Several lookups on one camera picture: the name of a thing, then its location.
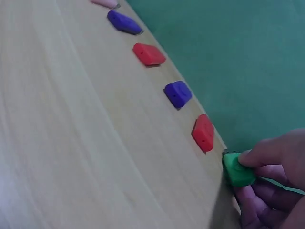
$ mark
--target wooden surface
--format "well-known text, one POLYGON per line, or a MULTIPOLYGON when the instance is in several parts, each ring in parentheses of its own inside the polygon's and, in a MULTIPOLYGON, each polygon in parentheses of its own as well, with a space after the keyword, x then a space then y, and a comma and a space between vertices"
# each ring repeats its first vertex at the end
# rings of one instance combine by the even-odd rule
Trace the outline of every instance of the wooden surface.
MULTIPOLYGON (((139 21, 121 2, 120 12, 139 21)), ((145 68, 141 36, 86 0, 0 0, 0 228, 238 228, 220 138, 203 154, 195 99, 163 93, 171 61, 145 68)))

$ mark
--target fingernail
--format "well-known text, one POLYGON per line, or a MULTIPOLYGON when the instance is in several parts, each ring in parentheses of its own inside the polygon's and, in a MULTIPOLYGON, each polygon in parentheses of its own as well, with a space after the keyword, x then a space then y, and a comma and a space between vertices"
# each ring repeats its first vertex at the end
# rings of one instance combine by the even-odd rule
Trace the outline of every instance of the fingernail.
POLYGON ((243 153, 240 154, 240 156, 238 157, 238 161, 242 162, 244 160, 244 158, 247 156, 247 154, 250 152, 251 150, 246 150, 243 153))

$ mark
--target finger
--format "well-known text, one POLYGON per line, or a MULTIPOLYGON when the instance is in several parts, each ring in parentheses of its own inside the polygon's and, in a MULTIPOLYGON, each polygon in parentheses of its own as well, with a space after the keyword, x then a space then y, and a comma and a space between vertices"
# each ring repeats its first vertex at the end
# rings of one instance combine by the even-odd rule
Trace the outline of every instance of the finger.
POLYGON ((266 208, 261 215, 258 216, 261 223, 269 228, 277 228, 287 218, 288 214, 271 208, 266 208))
POLYGON ((257 206, 255 204, 256 195, 251 186, 235 188, 235 194, 241 206, 241 224, 245 229, 258 229, 262 223, 257 216, 257 206))
POLYGON ((266 180, 258 179, 252 185, 255 194, 264 201, 270 208, 283 212, 290 212, 303 195, 287 191, 266 180))
POLYGON ((286 187, 295 188, 295 185, 288 180, 282 165, 267 165, 259 167, 255 170, 255 173, 260 177, 275 180, 286 187))
POLYGON ((267 139, 258 143, 250 152, 239 156, 239 162, 247 167, 278 165, 282 160, 282 143, 279 138, 267 139))
POLYGON ((235 192, 241 204, 241 224, 245 229, 273 228, 287 217, 286 213, 268 207, 251 186, 235 189, 235 192))

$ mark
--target green climbing hold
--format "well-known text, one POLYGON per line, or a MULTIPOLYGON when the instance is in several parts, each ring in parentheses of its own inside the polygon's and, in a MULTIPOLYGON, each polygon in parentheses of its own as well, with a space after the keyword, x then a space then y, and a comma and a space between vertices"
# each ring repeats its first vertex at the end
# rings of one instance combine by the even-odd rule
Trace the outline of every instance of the green climbing hold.
POLYGON ((224 153, 223 167, 226 178, 234 187, 244 187, 256 181, 253 169, 244 167, 238 162, 241 153, 224 153))

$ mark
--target green background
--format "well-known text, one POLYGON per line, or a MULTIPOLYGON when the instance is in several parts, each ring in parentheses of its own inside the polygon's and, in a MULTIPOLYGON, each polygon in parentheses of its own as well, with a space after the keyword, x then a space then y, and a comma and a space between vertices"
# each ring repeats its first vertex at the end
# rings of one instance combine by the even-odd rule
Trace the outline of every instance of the green background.
POLYGON ((305 126, 305 1, 128 2, 229 148, 305 126))

